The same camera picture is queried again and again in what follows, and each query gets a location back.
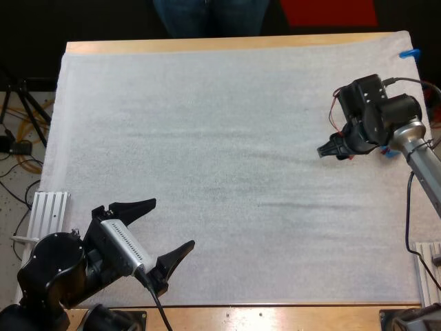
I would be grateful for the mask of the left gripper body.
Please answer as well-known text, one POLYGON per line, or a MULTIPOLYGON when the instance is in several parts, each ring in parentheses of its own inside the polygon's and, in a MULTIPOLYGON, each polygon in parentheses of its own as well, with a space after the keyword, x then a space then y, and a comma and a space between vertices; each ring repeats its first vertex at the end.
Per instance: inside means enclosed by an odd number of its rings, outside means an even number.
POLYGON ((141 270, 156 296, 168 290, 169 277, 162 277, 151 257, 121 220, 109 208, 93 209, 92 220, 83 242, 87 247, 88 287, 92 293, 109 286, 121 277, 141 270))

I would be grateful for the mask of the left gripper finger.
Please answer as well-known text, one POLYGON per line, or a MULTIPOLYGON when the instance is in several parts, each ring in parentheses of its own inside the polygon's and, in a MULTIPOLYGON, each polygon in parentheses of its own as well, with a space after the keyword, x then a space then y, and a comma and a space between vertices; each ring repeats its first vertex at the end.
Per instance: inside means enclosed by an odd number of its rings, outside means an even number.
POLYGON ((128 227, 137 219, 145 216, 156 207, 156 199, 148 199, 132 203, 114 202, 109 205, 109 211, 115 219, 119 219, 128 227))
POLYGON ((181 261, 194 249, 195 241, 191 240, 167 254, 159 256, 156 268, 162 277, 170 277, 181 261))

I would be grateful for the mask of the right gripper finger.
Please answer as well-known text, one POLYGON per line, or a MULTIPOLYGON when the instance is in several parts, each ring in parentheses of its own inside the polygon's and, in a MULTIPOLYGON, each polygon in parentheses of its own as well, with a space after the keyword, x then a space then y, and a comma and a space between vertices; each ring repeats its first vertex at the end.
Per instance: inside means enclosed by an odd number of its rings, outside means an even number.
POLYGON ((338 160, 345 160, 344 139, 339 134, 332 134, 328 142, 317 148, 320 158, 335 157, 338 160))

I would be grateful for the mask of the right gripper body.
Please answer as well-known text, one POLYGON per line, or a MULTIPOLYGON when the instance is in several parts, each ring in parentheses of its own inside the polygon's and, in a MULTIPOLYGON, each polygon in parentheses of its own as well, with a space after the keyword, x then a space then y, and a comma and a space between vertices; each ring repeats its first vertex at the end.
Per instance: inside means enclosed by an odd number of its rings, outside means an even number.
POLYGON ((387 95, 377 74, 356 79, 342 87, 337 97, 347 121, 342 129, 338 159, 369 154, 388 142, 389 133, 378 108, 387 100, 387 95))

